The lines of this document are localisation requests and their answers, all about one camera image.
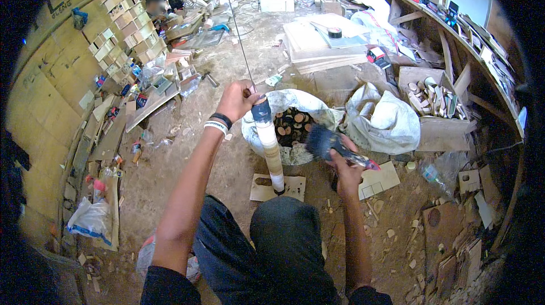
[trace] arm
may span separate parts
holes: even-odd
[[[250,86],[251,82],[248,80],[229,84],[216,111],[232,122],[242,118],[259,97],[259,94],[243,97],[243,91]],[[187,254],[193,244],[201,216],[208,177],[223,138],[221,130],[206,127],[187,165],[181,171],[155,233],[153,266],[170,268],[185,275]]]
[[[356,151],[356,146],[346,137],[344,144]],[[346,290],[347,295],[356,289],[371,285],[371,254],[364,231],[364,215],[360,210],[358,185],[364,167],[349,167],[338,152],[331,150],[333,163],[337,168],[337,193],[343,200],[344,229],[346,236]]]

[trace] paint brush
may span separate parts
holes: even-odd
[[[341,142],[341,135],[320,124],[314,124],[306,141],[306,149],[313,155],[331,161],[330,149],[335,149],[342,157],[356,165],[379,171],[380,167],[372,159],[358,155],[347,149]]]

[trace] stack of wooden boxes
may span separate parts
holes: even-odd
[[[100,0],[109,17],[121,30],[128,48],[134,49],[142,63],[147,63],[165,52],[166,44],[157,35],[153,22],[140,0]],[[131,74],[131,60],[118,44],[112,27],[93,41],[89,50],[99,61],[100,67],[121,84],[134,83]]]

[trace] wristband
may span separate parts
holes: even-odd
[[[218,119],[221,119],[222,121],[225,122],[225,124],[227,125],[227,129],[228,130],[231,130],[231,127],[233,126],[233,122],[231,122],[231,120],[225,116],[224,114],[222,113],[219,113],[219,112],[214,112],[212,114],[212,116],[210,116],[210,118],[218,118]]]
[[[211,126],[220,129],[225,136],[227,136],[227,127],[220,122],[216,122],[214,120],[207,120],[206,123],[204,123],[204,127]]]

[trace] black wristband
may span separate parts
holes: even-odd
[[[214,112],[210,118],[218,118],[224,121],[225,125],[227,125],[227,130],[231,130],[231,126],[233,126],[233,122],[231,122],[231,120],[222,113]]]

